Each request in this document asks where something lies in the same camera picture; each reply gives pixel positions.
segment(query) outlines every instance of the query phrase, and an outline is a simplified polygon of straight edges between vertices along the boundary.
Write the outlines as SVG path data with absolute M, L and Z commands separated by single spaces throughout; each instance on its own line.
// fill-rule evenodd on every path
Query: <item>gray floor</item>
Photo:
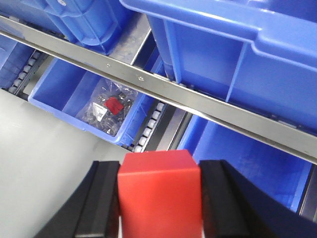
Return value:
M 31 238 L 79 185 L 93 160 L 126 150 L 0 90 L 0 237 Z

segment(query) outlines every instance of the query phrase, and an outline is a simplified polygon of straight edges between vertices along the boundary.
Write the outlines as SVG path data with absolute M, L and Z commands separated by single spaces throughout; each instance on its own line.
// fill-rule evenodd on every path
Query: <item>plastic bag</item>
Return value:
M 76 118 L 115 136 L 137 96 L 137 91 L 102 78 Z

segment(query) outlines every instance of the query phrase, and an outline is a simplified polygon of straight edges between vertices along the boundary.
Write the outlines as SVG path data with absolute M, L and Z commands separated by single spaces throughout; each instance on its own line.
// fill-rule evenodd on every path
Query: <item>blue storage bin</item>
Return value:
M 100 76 L 54 59 L 29 96 L 29 102 L 55 117 L 118 145 L 130 145 L 154 99 L 139 93 L 115 137 L 75 118 L 89 101 Z
M 269 196 L 296 211 L 311 163 L 193 116 L 178 149 L 200 160 L 226 160 Z
M 120 1 L 148 15 L 169 78 L 317 133 L 315 0 Z
M 0 36 L 0 88 L 12 86 L 33 51 L 31 47 Z
M 111 52 L 133 14 L 119 0 L 0 0 L 0 12 L 105 54 Z

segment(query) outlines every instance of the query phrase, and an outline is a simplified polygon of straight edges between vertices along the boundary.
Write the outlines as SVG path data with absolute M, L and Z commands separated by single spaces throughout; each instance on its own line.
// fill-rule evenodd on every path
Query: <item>metal shelf rail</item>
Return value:
M 1 35 L 317 164 L 314 135 L 178 85 L 132 66 L 133 62 L 98 54 L 7 17 L 0 16 L 0 26 Z

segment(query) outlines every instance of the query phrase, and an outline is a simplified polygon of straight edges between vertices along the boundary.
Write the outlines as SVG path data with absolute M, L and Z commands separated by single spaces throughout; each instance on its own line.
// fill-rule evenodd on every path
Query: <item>red part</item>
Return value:
M 187 150 L 127 154 L 118 187 L 124 238 L 201 237 L 201 172 Z
M 115 98 L 109 98 L 104 105 L 112 112 L 112 114 L 117 115 L 124 106 Z

